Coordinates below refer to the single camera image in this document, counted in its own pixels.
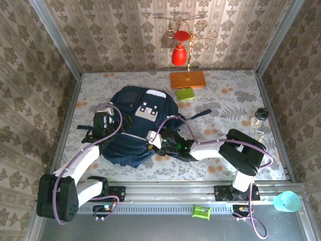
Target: small glass jar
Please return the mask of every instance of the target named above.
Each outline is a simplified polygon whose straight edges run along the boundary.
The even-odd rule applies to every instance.
[[[256,110],[255,115],[250,119],[250,126],[254,129],[259,129],[265,120],[269,117],[267,108],[259,108]]]

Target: navy backpack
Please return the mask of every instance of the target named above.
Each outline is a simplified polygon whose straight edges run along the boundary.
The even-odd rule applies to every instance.
[[[121,111],[128,115],[132,124],[124,133],[120,133],[102,151],[102,155],[113,164],[138,167],[152,155],[148,149],[146,136],[149,131],[157,131],[159,125],[170,116],[180,116],[178,106],[167,93],[136,86],[126,86],[117,92],[110,100]],[[205,110],[190,119],[210,113]],[[114,111],[114,120],[119,119],[118,112]],[[183,121],[171,119],[165,123],[164,128],[176,130]]]

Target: green object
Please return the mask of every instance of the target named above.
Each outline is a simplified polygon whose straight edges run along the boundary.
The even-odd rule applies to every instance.
[[[189,100],[189,99],[195,99],[195,95],[192,88],[184,88],[179,89],[175,92],[177,100]]]
[[[210,216],[211,216],[211,212],[212,212],[211,207],[200,207],[200,206],[194,205],[192,217],[205,218],[209,221]]]

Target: purple cable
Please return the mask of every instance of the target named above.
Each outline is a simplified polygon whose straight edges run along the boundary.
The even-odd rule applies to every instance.
[[[264,151],[263,149],[255,146],[255,145],[252,145],[252,144],[249,144],[249,143],[246,143],[246,142],[241,142],[241,141],[236,141],[236,140],[229,140],[229,139],[218,139],[218,140],[212,140],[212,141],[206,141],[206,142],[199,142],[199,141],[196,139],[196,137],[195,137],[195,135],[194,135],[194,133],[193,133],[190,125],[187,123],[187,121],[184,120],[183,118],[179,117],[179,116],[169,117],[169,118],[167,118],[166,120],[164,120],[164,121],[161,123],[161,125],[159,126],[159,128],[158,128],[158,130],[157,130],[157,132],[156,132],[156,135],[155,135],[154,139],[152,140],[152,142],[155,140],[156,136],[157,136],[157,135],[159,134],[159,132],[161,131],[163,125],[164,125],[167,121],[169,121],[170,119],[180,119],[180,120],[182,120],[182,121],[186,124],[187,128],[189,129],[189,131],[190,131],[190,133],[191,133],[191,135],[192,135],[192,137],[193,137],[193,140],[194,140],[196,143],[200,144],[200,145],[206,145],[206,144],[218,143],[218,142],[230,142],[230,143],[240,144],[240,145],[244,145],[244,146],[247,146],[247,147],[251,147],[251,148],[259,151],[260,153],[265,154],[265,155],[270,159],[270,161],[269,161],[267,164],[264,164],[264,165],[260,166],[259,169],[261,169],[261,168],[263,168],[263,167],[268,167],[268,166],[270,166],[270,165],[273,163],[273,157],[272,157],[268,152]],[[257,235],[260,239],[266,239],[266,238],[267,238],[267,230],[266,230],[264,224],[263,224],[259,219],[254,218],[253,215],[252,215],[252,188],[253,188],[253,183],[251,182],[251,183],[250,183],[250,194],[249,194],[250,217],[248,217],[248,218],[251,220],[251,224],[252,224],[252,227],[253,227],[254,232],[256,233],[256,235]],[[261,235],[258,233],[258,231],[256,230],[256,227],[255,227],[255,225],[254,225],[254,220],[256,220],[257,222],[259,222],[259,223],[263,226],[264,231],[265,231],[264,236],[261,236]]]
[[[122,124],[122,116],[121,116],[121,112],[120,110],[111,105],[111,104],[105,104],[105,106],[109,106],[109,107],[112,107],[114,108],[118,113],[119,113],[119,125],[117,127],[117,129],[111,133],[110,135],[100,139],[100,140],[97,140],[95,141],[94,143],[91,143],[89,144],[88,146],[86,146],[84,149],[80,150],[74,157],[73,159],[71,159],[71,161],[66,165],[65,169],[60,173],[60,175],[58,176],[56,182],[55,182],[55,186],[54,186],[54,190],[53,190],[53,195],[52,195],[52,206],[53,206],[53,212],[54,212],[54,216],[55,216],[55,220],[57,221],[58,224],[60,225],[65,225],[67,222],[62,222],[60,219],[59,219],[59,216],[58,216],[58,212],[57,212],[57,203],[56,203],[56,198],[57,198],[57,189],[58,189],[58,183],[60,181],[60,179],[62,178],[62,176],[65,174],[65,172],[67,171],[67,169],[73,164],[73,162],[81,155],[83,154],[86,150],[88,150],[89,148],[97,145],[98,143],[102,142],[102,141],[105,141],[107,140],[108,138],[111,138],[113,135],[115,135],[119,129],[121,128],[121,124]]]
[[[109,196],[104,196],[104,197],[94,197],[91,200],[102,200],[102,199],[106,199],[106,198],[115,198],[117,200],[116,206],[112,209],[112,211],[105,217],[105,218],[109,218],[109,216],[111,216],[111,214],[116,210],[118,204],[119,204],[119,197],[115,196],[115,195],[109,195]],[[97,214],[97,210],[95,210],[94,213],[94,217],[96,217]]]

